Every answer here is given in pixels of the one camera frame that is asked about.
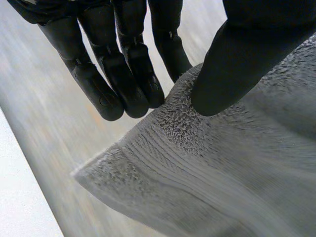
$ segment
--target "black robotic finger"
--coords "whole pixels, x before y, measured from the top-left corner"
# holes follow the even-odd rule
[[[146,0],[113,0],[113,5],[122,52],[150,108],[157,108],[164,103],[164,93],[142,37]]]
[[[171,79],[176,80],[192,67],[177,29],[183,0],[148,0],[155,44]]]
[[[119,119],[124,112],[123,106],[92,64],[77,19],[62,18],[39,27],[100,115],[109,121]]]
[[[120,97],[126,113],[132,118],[144,116],[149,104],[116,43],[112,5],[105,3],[89,8],[79,15],[79,21],[103,72]]]

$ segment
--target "gray floor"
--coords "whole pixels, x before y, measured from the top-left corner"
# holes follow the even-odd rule
[[[0,15],[0,106],[65,237],[161,237],[107,208],[70,176],[139,119],[102,120],[37,26],[6,1]],[[221,0],[184,1],[179,34],[192,64],[203,61],[225,19]],[[144,38],[167,94],[173,84],[155,49],[149,14]]]

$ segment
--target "terry cloth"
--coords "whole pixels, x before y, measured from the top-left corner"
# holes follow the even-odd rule
[[[209,118],[190,102],[200,69],[76,180],[170,237],[314,237],[316,37]]]

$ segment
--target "fingertip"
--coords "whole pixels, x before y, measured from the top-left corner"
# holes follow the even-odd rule
[[[191,92],[191,104],[193,109],[202,116],[210,117],[220,113],[220,110],[214,103],[210,103],[209,93],[194,86]]]
[[[107,121],[115,121],[120,119],[124,114],[124,107],[116,96],[106,94],[100,98],[100,105],[102,106],[99,111],[102,118]]]
[[[147,80],[147,88],[144,88],[146,98],[149,102],[149,108],[156,109],[164,103],[164,92],[155,75]]]
[[[133,119],[139,119],[143,117],[148,112],[148,109],[149,103],[140,89],[133,93],[132,99],[126,100],[125,111],[127,115]]]

